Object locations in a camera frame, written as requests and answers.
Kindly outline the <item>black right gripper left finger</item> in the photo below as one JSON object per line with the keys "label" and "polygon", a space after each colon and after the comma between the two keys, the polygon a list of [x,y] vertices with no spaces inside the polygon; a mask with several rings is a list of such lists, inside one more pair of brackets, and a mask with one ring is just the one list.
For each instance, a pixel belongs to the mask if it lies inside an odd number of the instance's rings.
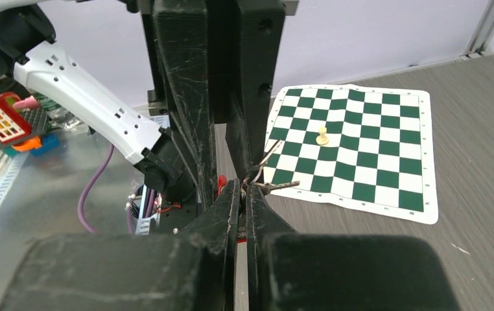
{"label": "black right gripper left finger", "polygon": [[234,179],[176,234],[39,240],[0,310],[233,310],[240,200]]}

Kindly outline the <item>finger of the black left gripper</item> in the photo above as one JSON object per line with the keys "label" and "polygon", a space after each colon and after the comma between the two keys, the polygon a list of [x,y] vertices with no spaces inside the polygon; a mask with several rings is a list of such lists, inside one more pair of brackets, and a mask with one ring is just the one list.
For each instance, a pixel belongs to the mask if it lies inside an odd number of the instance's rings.
{"label": "finger of the black left gripper", "polygon": [[165,70],[172,138],[196,185],[200,203],[214,202],[214,120],[209,108],[205,1],[155,1],[153,19]]}
{"label": "finger of the black left gripper", "polygon": [[281,1],[234,1],[231,117],[226,142],[237,177],[263,158],[266,122],[285,20]]}

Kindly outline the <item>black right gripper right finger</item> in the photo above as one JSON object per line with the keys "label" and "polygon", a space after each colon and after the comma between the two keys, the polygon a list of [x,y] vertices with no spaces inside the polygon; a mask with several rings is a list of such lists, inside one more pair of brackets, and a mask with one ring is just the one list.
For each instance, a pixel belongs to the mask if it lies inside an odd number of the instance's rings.
{"label": "black right gripper right finger", "polygon": [[250,310],[459,310],[439,257],[403,235],[301,234],[245,194]]}

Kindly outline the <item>red cable lock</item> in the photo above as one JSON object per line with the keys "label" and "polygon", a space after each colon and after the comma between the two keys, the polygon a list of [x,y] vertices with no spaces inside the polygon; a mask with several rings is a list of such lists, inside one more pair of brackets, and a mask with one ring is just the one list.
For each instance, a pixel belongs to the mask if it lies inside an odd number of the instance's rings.
{"label": "red cable lock", "polygon": [[[228,183],[228,179],[225,175],[220,175],[217,180],[217,196],[220,196],[224,187]],[[247,242],[246,232],[246,216],[244,210],[239,211],[238,228],[236,241],[238,244]]]}

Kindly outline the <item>red lock keys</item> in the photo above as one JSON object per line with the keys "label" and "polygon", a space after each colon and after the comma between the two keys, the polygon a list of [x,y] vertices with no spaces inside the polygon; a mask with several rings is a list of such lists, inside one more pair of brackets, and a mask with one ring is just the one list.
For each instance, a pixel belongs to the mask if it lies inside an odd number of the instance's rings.
{"label": "red lock keys", "polygon": [[268,195],[274,190],[280,190],[285,188],[291,188],[298,186],[300,181],[288,181],[285,183],[274,184],[272,183],[274,177],[274,171],[267,168],[268,162],[270,158],[275,154],[276,151],[282,146],[284,143],[283,140],[277,140],[269,149],[265,152],[262,160],[251,166],[248,169],[247,175],[244,177],[241,182],[241,191],[242,195],[246,195],[246,191],[249,186],[259,187],[262,191],[263,195]]}

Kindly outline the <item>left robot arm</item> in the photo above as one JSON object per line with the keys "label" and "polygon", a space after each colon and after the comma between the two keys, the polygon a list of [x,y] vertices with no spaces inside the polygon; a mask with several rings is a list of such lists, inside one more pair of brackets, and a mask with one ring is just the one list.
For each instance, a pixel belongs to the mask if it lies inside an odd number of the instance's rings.
{"label": "left robot arm", "polygon": [[214,126],[247,188],[262,178],[281,1],[127,1],[141,14],[156,100],[169,128],[132,111],[56,42],[37,1],[0,1],[0,76],[13,78],[107,138],[171,202],[216,198]]}

